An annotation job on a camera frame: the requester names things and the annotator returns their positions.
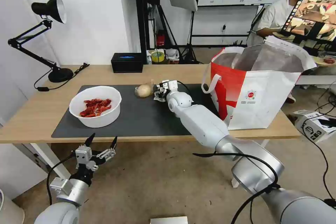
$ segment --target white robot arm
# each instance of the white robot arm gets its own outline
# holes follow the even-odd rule
[[[336,210],[321,199],[306,192],[278,188],[262,193],[275,182],[284,170],[283,164],[271,153],[252,140],[237,139],[229,135],[226,124],[203,105],[193,105],[190,95],[179,92],[177,81],[165,80],[157,85],[155,100],[167,102],[169,109],[180,118],[184,127],[196,140],[217,153],[230,154],[235,161],[249,155],[260,161],[242,157],[232,168],[235,179],[251,194],[261,194],[277,224],[334,224]],[[68,180],[55,178],[50,187],[58,192],[58,203],[52,204],[36,219],[35,224],[77,224],[79,207],[85,202],[93,172],[115,154],[117,138],[109,149],[92,154],[89,147],[94,134],[76,149],[77,173]]]
[[[257,157],[269,164],[280,176],[283,164],[271,153],[252,140],[229,135],[226,124],[203,105],[192,105],[190,95],[179,92],[176,80],[164,80],[157,85],[155,100],[167,102],[169,109],[180,118],[184,127],[196,140],[218,153],[242,153]],[[229,156],[232,161],[239,157]],[[262,162],[240,158],[232,168],[234,178],[251,194],[265,189],[274,182],[274,173]],[[336,223],[336,210],[321,199],[306,192],[283,188],[261,194],[273,219],[281,224]]]
[[[117,137],[110,148],[103,152],[92,151],[90,145],[95,134],[92,134],[75,150],[77,172],[69,179],[56,177],[50,188],[57,192],[59,202],[50,205],[36,218],[35,224],[78,224],[79,207],[85,203],[86,193],[92,183],[93,173],[98,166],[104,164],[116,154]]]

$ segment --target monitor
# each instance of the monitor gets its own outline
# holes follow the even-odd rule
[[[336,42],[336,0],[298,0],[281,33],[323,44]]]

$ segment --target man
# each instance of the man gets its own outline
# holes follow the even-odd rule
[[[261,44],[264,38],[272,36],[273,32],[280,32],[294,5],[298,0],[279,0],[266,8],[260,20],[252,28],[252,32],[247,39],[247,45],[253,46]],[[290,93],[286,100],[287,103],[294,103],[295,98]]]

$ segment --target bag handle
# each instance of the bag handle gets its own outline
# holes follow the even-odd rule
[[[207,67],[205,69],[205,72],[203,74],[202,85],[201,85],[203,93],[211,93],[213,90],[215,90],[215,87],[216,87],[216,84],[217,84],[218,80],[222,79],[222,77],[220,75],[215,74],[215,76],[211,80],[209,89],[207,91],[204,89],[204,83],[205,83],[205,79],[207,78],[207,73],[208,73],[210,64],[207,65]]]

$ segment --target lamp arm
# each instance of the lamp arm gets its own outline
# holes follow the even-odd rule
[[[51,63],[51,62],[49,62],[48,60],[46,60],[45,58],[40,57],[40,56],[36,55],[35,53],[32,53],[31,51],[29,51],[29,50],[27,50],[26,48],[23,48],[23,47],[22,47],[22,45],[23,45],[24,43],[26,43],[26,42],[28,42],[29,40],[31,40],[31,39],[37,37],[37,36],[40,35],[40,34],[46,32],[47,30],[51,29],[51,22],[52,22],[52,21],[49,20],[49,19],[45,19],[45,20],[43,20],[41,23],[39,23],[38,25],[36,25],[36,26],[34,26],[33,28],[29,29],[28,31],[25,31],[24,33],[20,34],[19,36],[15,37],[15,38],[11,38],[11,39],[9,39],[9,40],[8,40],[8,44],[9,44],[11,47],[13,47],[13,48],[15,48],[15,49],[17,49],[17,50],[19,50],[19,51],[21,51],[21,52],[27,54],[28,56],[34,58],[35,60],[41,62],[41,63],[44,64],[44,65],[47,65],[48,67],[50,67],[50,68],[52,68],[52,69],[60,69],[60,68],[56,65],[56,63]],[[34,35],[31,35],[31,36],[23,37],[23,36],[26,35],[27,33],[29,33],[29,32],[31,32],[31,31],[35,30],[36,28],[38,28],[38,27],[40,27],[40,26],[42,26],[42,25],[44,25],[44,26],[46,27],[46,28],[43,29],[42,31],[40,31],[40,32],[38,32],[38,33],[36,33],[36,34],[34,34]]]

